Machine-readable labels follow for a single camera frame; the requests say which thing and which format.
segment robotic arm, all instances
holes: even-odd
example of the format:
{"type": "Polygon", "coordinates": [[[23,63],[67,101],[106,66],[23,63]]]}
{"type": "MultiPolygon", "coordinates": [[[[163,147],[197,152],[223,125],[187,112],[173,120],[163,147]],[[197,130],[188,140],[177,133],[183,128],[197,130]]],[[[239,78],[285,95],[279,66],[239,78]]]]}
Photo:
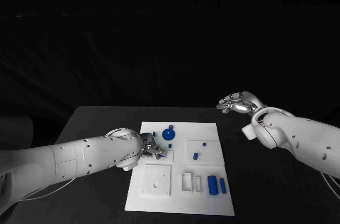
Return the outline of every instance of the robotic arm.
{"type": "Polygon", "coordinates": [[[152,134],[119,128],[105,136],[21,150],[0,150],[0,214],[47,186],[116,166],[132,169],[139,158],[165,156],[152,134]]]}
{"type": "Polygon", "coordinates": [[[269,149],[285,148],[309,167],[340,178],[340,129],[268,107],[248,92],[226,96],[216,106],[223,113],[248,113],[250,124],[242,128],[249,140],[258,138],[269,149]]]}

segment black background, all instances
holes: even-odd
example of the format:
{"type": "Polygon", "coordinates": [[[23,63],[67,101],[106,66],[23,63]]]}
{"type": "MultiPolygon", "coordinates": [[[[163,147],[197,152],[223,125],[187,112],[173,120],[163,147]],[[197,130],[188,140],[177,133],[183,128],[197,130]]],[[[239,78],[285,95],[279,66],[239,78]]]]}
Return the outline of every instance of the black background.
{"type": "Polygon", "coordinates": [[[82,105],[253,93],[340,126],[338,0],[0,0],[0,110],[54,142],[82,105]]]}

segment table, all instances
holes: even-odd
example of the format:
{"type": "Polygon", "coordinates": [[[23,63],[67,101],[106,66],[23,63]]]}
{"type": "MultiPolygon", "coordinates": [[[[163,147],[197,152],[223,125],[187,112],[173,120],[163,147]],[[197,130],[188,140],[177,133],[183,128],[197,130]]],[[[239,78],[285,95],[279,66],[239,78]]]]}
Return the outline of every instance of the table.
{"type": "Polygon", "coordinates": [[[246,114],[223,114],[214,108],[82,106],[56,143],[121,127],[138,132],[142,121],[216,123],[236,216],[124,211],[131,171],[114,167],[76,178],[52,195],[18,202],[8,224],[340,222],[340,202],[320,172],[285,149],[248,141],[240,131],[250,123],[246,114]]]}

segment blue object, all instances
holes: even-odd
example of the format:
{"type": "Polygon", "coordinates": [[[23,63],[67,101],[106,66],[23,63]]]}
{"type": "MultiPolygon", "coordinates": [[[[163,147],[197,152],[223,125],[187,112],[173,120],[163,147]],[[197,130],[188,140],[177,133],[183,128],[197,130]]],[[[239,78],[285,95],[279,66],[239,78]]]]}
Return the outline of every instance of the blue object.
{"type": "Polygon", "coordinates": [[[214,176],[207,177],[209,194],[217,195],[217,180],[214,176]]]}
{"type": "Polygon", "coordinates": [[[219,179],[219,182],[220,182],[222,193],[226,194],[226,190],[224,190],[224,179],[220,178],[220,179],[219,179]]]}
{"type": "Polygon", "coordinates": [[[163,130],[161,136],[165,140],[171,140],[174,138],[173,125],[168,126],[168,129],[163,130]]]}

